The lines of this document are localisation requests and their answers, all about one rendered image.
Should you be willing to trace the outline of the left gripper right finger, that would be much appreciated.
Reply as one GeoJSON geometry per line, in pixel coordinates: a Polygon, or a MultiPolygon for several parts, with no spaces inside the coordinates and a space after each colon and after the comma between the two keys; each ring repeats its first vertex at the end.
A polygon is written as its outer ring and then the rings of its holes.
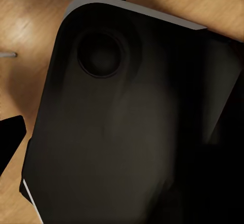
{"type": "Polygon", "coordinates": [[[229,123],[228,133],[244,156],[244,117],[233,115],[229,123]]]}

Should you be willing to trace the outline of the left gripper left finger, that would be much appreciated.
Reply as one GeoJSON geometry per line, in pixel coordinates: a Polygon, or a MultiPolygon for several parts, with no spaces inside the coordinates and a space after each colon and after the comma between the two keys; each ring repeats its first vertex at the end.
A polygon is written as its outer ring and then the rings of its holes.
{"type": "Polygon", "coordinates": [[[22,115],[0,121],[0,176],[26,136],[22,115]]]}

